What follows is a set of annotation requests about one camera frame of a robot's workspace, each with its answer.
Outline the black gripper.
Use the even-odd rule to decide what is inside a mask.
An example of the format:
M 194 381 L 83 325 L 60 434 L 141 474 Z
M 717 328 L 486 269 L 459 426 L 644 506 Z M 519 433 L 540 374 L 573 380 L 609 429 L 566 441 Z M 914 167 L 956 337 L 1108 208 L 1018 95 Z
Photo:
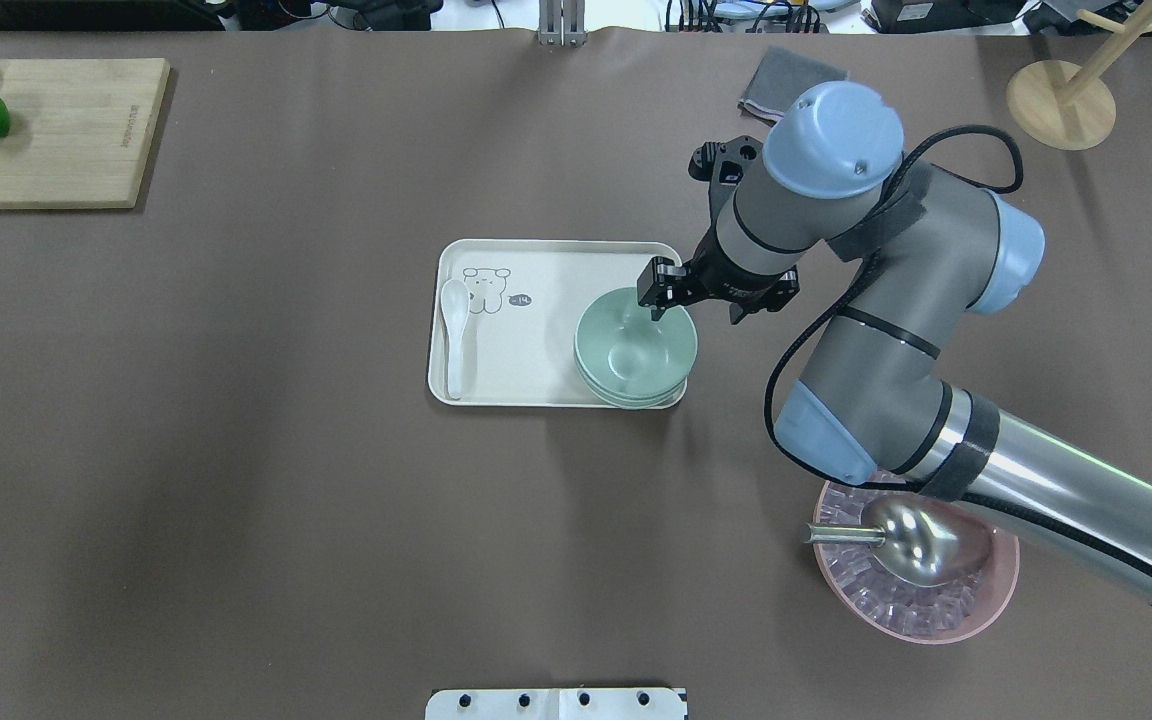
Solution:
M 672 306 L 703 300 L 732 302 L 730 324 L 746 316 L 776 313 L 799 291 L 797 268 L 780 275 L 760 275 L 742 270 L 723 252 L 717 232 L 707 232 L 692 258 L 680 265 L 669 258 L 652 258 L 636 282 L 637 305 L 645 306 L 652 323 L 659 323 Z

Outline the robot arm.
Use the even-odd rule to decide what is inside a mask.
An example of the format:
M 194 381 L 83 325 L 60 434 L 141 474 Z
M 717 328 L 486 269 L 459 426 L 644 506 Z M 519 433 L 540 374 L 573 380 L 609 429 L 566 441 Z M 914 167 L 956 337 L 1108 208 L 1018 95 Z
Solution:
M 922 161 L 904 142 L 872 88 L 809 88 L 710 214 L 692 259 L 647 264 L 641 305 L 662 316 L 726 301 L 740 323 L 791 300 L 795 265 L 814 243 L 861 259 L 780 414 L 765 419 L 782 454 L 850 486 L 890 471 L 900 488 L 1068 553 L 1152 602 L 1152 486 L 934 377 L 961 316 L 996 313 L 1032 281 L 1044 232 L 1005 191 Z

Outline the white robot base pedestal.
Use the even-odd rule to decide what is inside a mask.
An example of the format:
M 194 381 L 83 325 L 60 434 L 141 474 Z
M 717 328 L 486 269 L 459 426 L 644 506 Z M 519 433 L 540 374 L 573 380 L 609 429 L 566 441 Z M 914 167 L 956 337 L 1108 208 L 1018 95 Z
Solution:
M 687 719 L 669 687 L 467 688 L 431 694 L 425 719 Z

